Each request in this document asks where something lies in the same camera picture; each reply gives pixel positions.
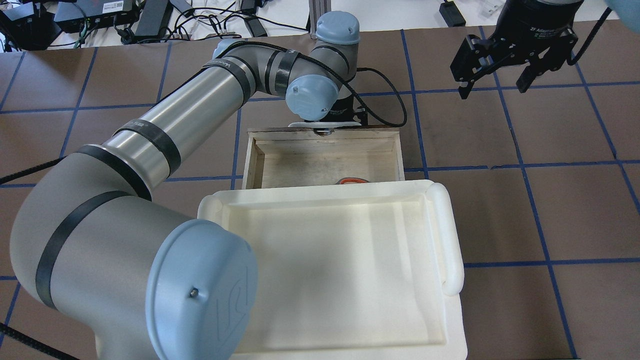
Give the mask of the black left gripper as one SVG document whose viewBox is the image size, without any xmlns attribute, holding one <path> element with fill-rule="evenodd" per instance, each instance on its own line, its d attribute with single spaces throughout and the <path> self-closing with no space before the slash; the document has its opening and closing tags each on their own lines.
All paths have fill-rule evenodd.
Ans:
<svg viewBox="0 0 640 360">
<path fill-rule="evenodd" d="M 327 114 L 327 121 L 338 126 L 367 126 L 368 113 L 362 105 L 355 105 L 353 95 L 348 95 L 336 100 Z"/>
</svg>

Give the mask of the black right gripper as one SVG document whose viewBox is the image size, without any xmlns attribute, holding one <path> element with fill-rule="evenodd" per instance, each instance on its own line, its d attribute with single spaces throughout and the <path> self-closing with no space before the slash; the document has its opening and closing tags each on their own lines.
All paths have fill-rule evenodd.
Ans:
<svg viewBox="0 0 640 360">
<path fill-rule="evenodd" d="M 576 0 L 507 0 L 493 34 L 466 35 L 455 53 L 450 70 L 460 98 L 466 100 L 478 80 L 500 68 L 526 65 L 516 81 L 521 94 L 546 71 L 562 68 L 578 43 L 577 12 Z"/>
</svg>

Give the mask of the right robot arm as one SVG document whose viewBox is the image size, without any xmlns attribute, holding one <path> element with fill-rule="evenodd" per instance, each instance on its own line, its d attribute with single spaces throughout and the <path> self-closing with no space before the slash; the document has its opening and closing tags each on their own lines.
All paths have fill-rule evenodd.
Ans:
<svg viewBox="0 0 640 360">
<path fill-rule="evenodd" d="M 637 0 L 604 0 L 601 16 L 576 48 L 579 36 L 574 24 L 584 4 L 583 0 L 506 0 L 493 33 L 485 39 L 466 35 L 451 61 L 460 98 L 466 100 L 478 80 L 501 68 L 524 66 L 516 80 L 516 88 L 524 93 L 545 73 L 574 66 L 611 14 L 639 32 Z"/>
</svg>

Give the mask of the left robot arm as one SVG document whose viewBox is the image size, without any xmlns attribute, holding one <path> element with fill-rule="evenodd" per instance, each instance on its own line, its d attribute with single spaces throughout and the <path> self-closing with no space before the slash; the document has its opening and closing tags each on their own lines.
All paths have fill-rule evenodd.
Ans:
<svg viewBox="0 0 640 360">
<path fill-rule="evenodd" d="M 223 40 L 191 78 L 100 145 L 55 164 L 10 233 L 22 288 L 89 326 L 100 360 L 228 360 L 249 324 L 258 264 L 248 242 L 153 202 L 178 170 L 256 93 L 307 122 L 327 116 L 355 76 L 358 19 L 330 11 L 309 55 Z"/>
</svg>

